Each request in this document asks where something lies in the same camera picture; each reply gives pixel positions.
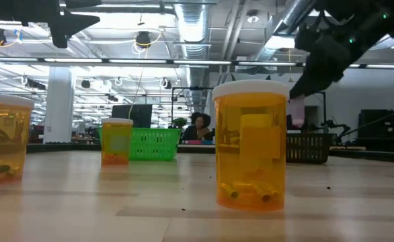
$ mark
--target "woman's hair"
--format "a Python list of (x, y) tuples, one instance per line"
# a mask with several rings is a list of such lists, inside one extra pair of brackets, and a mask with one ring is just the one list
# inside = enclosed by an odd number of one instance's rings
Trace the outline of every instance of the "woman's hair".
[(207, 114), (202, 114), (199, 112), (195, 112), (191, 114), (191, 124), (196, 125), (196, 120), (197, 118), (202, 117), (203, 118), (203, 128), (207, 128), (210, 125), (210, 116)]

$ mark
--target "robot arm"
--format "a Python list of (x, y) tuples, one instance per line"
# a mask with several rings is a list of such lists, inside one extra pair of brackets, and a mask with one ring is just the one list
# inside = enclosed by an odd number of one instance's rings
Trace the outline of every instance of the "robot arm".
[[(382, 37), (394, 38), (394, 0), (317, 0), (314, 8), (320, 12), (315, 24), (299, 24), (295, 47), (310, 55), (291, 99), (328, 88)], [(342, 24), (331, 23), (325, 12)], [(328, 28), (319, 28), (321, 21)]]

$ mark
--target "dark basket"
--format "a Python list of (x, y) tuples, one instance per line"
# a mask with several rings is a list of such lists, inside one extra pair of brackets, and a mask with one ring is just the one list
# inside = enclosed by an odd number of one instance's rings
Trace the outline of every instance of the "dark basket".
[(335, 134), (287, 134), (286, 162), (323, 164), (327, 162)]

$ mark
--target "woman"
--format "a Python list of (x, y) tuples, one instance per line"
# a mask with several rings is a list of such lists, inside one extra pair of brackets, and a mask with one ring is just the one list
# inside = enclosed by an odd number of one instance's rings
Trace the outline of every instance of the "woman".
[(208, 128), (210, 116), (195, 112), (191, 115), (191, 126), (189, 126), (182, 136), (182, 140), (212, 140), (213, 135)]

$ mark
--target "green plastic basket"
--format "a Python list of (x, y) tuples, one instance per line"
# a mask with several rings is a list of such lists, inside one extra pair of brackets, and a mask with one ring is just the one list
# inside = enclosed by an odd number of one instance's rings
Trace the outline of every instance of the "green plastic basket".
[(171, 161), (176, 156), (181, 130), (133, 128), (130, 160)]

